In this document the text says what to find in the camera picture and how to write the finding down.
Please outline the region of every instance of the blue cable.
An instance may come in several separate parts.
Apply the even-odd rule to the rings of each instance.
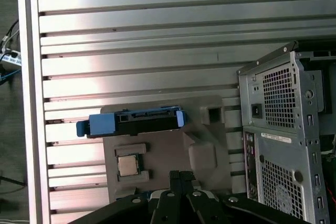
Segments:
[[[9,77],[9,76],[12,76],[12,75],[14,75],[14,74],[16,74],[16,73],[19,73],[20,71],[21,71],[21,69],[18,69],[18,70],[14,71],[14,72],[11,72],[11,73],[9,73],[9,74],[7,74],[7,75],[5,75],[5,76],[2,76],[2,77],[0,78],[0,80],[6,79],[6,78]]]

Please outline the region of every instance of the aluminum frame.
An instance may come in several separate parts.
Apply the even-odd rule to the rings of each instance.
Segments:
[[[335,0],[128,0],[59,9],[41,6],[46,1],[19,0],[29,207],[37,223],[67,223],[107,204],[102,139],[77,138],[74,125],[111,104],[220,95],[233,192],[245,192],[235,71],[290,38],[336,31]],[[65,88],[67,81],[76,86]]]

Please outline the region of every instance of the hole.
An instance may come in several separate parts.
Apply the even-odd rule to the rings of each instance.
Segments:
[[[294,172],[294,178],[299,183],[301,183],[303,181],[303,175],[299,170]]]
[[[313,164],[317,164],[317,154],[316,154],[316,152],[313,152],[312,156],[313,156]]]
[[[307,115],[308,126],[314,126],[313,115]]]
[[[120,122],[126,122],[126,121],[128,121],[128,116],[127,115],[121,115],[119,117],[119,120],[120,120]]]
[[[209,109],[210,123],[217,123],[221,120],[222,108]]]
[[[253,118],[263,118],[262,117],[262,105],[252,104],[251,105],[252,117]]]
[[[313,55],[314,57],[327,57],[329,56],[329,51],[315,51]]]
[[[321,185],[320,175],[318,175],[318,174],[315,175],[315,185],[316,186],[320,186]]]
[[[259,160],[260,160],[260,162],[264,163],[265,162],[265,157],[263,155],[260,155]]]
[[[313,98],[313,96],[314,96],[313,91],[310,90],[310,89],[307,90],[304,94],[305,94],[304,96],[305,96],[307,99],[311,99],[311,98]]]
[[[317,207],[318,207],[319,209],[323,208],[322,197],[318,197],[318,198],[317,198]]]

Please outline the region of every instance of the power socket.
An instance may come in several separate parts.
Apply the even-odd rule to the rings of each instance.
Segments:
[[[14,51],[7,49],[7,51],[14,52],[17,54],[16,57],[12,57],[9,54],[5,54],[5,56],[2,58],[1,63],[3,64],[4,68],[6,70],[17,70],[21,68],[21,53],[19,51]]]

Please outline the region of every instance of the ventilation grille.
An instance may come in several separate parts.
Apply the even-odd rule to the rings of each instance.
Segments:
[[[294,128],[295,98],[289,68],[265,75],[263,86],[268,125]]]
[[[292,173],[266,160],[262,173],[265,205],[303,219],[301,188],[293,184]]]

